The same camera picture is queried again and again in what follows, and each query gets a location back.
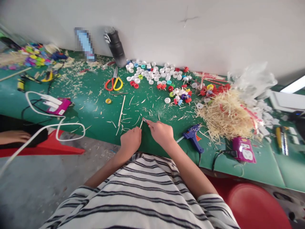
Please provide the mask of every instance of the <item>hand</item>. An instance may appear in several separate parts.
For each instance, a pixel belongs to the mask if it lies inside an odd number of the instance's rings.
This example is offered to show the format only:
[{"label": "hand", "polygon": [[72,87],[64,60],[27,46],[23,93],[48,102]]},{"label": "hand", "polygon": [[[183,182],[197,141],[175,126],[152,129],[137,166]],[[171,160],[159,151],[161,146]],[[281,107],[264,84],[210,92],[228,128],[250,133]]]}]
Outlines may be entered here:
[{"label": "hand", "polygon": [[160,121],[152,122],[147,120],[147,123],[152,132],[152,137],[162,148],[165,148],[169,143],[175,141],[173,128],[171,126]]},{"label": "hand", "polygon": [[0,133],[0,145],[13,142],[26,143],[31,138],[31,135],[23,130],[10,130]]},{"label": "hand", "polygon": [[127,131],[121,136],[120,153],[127,155],[128,159],[139,149],[142,138],[142,130],[139,127]]}]

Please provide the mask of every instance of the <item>water bottle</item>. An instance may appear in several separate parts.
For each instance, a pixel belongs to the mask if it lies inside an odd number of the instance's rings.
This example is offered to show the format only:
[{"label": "water bottle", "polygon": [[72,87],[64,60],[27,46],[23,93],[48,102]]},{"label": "water bottle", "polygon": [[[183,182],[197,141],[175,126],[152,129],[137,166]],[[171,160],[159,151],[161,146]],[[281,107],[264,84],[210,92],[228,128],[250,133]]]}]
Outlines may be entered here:
[{"label": "water bottle", "polygon": [[125,67],[127,61],[118,32],[113,27],[107,27],[105,29],[104,38],[109,45],[110,51],[117,66]]}]

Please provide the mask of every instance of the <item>red stool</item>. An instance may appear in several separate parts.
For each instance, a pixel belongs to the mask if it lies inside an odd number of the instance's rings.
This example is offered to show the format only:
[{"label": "red stool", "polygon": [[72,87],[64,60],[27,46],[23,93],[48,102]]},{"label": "red stool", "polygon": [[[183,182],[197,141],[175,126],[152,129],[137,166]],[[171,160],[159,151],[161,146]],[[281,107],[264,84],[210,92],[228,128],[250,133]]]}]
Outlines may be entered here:
[{"label": "red stool", "polygon": [[[58,135],[61,136],[64,131],[59,130]],[[62,145],[56,139],[56,130],[49,134],[48,139],[36,147],[25,148],[18,155],[74,155],[83,154],[84,149],[79,149],[71,146]],[[18,148],[0,149],[0,157],[12,156]]]},{"label": "red stool", "polygon": [[208,177],[241,229],[291,229],[280,204],[266,190],[231,179]]}]

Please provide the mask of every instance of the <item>striped shirt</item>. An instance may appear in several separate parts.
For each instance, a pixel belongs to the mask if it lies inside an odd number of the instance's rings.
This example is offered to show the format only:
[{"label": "striped shirt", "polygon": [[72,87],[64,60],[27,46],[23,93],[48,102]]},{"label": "striped shirt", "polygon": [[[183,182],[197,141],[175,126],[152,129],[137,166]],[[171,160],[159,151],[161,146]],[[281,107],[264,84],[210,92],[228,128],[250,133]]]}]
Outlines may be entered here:
[{"label": "striped shirt", "polygon": [[41,228],[239,228],[216,194],[197,200],[173,160],[134,154],[97,188],[81,186]]}]

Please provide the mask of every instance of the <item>plastic bag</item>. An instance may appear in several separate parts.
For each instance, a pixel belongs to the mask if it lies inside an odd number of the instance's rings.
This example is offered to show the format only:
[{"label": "plastic bag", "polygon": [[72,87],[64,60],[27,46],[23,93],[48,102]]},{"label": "plastic bag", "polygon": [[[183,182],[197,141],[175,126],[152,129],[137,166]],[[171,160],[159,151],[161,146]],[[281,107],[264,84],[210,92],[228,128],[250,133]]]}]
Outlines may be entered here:
[{"label": "plastic bag", "polygon": [[255,63],[243,71],[228,72],[228,81],[233,83],[231,87],[241,91],[240,97],[245,102],[256,98],[277,84],[274,75],[266,70],[267,64],[268,62]]}]

